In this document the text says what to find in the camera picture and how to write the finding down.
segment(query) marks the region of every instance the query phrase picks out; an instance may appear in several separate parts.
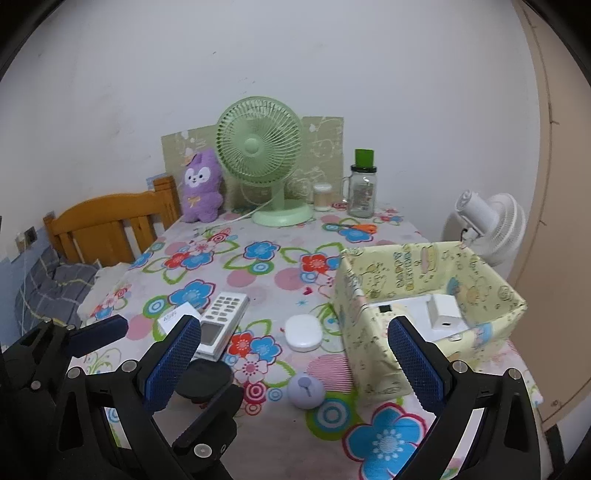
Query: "fan base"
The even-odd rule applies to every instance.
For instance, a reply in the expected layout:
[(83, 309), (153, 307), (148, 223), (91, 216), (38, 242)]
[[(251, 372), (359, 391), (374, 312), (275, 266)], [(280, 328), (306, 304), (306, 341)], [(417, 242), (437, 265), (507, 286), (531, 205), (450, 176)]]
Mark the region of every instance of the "fan base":
[(312, 207), (302, 200), (286, 200), (285, 208), (263, 207), (252, 214), (252, 221), (264, 226), (290, 226), (304, 223), (314, 216)]

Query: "black round object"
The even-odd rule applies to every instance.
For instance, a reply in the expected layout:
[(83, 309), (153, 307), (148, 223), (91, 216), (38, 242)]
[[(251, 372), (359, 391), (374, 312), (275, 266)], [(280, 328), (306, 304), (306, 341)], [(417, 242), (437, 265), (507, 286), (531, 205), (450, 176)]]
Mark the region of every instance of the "black round object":
[(193, 403), (205, 403), (230, 382), (232, 369), (228, 365), (198, 358), (189, 364), (175, 391)]
[(358, 167), (357, 165), (351, 165), (351, 171), (355, 173), (376, 173), (378, 169), (376, 167)]

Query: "green fan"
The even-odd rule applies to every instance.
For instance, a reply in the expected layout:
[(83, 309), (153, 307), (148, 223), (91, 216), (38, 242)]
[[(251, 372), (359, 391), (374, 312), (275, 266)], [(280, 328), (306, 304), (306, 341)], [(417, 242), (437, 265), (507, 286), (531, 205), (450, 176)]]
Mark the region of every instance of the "green fan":
[(302, 147), (301, 122), (287, 106), (267, 97), (248, 97), (226, 109), (217, 122), (216, 151), (226, 171), (242, 183), (271, 187), (269, 204), (252, 215), (255, 223), (288, 226), (312, 218), (310, 205), (285, 198), (286, 179)]

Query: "white fan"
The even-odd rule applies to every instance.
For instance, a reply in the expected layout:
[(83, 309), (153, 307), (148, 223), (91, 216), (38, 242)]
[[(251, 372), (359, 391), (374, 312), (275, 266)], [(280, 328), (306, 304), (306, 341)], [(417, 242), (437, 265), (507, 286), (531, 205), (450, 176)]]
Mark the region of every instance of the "white fan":
[(464, 241), (491, 267), (507, 260), (523, 240), (525, 213), (508, 193), (483, 200), (466, 190), (456, 202), (456, 212), (471, 227)]

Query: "wooden door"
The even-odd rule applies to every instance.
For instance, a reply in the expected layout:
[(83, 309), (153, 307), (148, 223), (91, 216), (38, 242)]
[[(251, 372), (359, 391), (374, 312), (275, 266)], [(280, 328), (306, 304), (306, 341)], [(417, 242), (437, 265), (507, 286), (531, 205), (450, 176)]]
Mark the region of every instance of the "wooden door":
[(544, 396), (547, 429), (591, 391), (591, 87), (553, 30), (525, 13), (542, 155), (528, 238), (509, 278), (529, 309), (511, 339)]

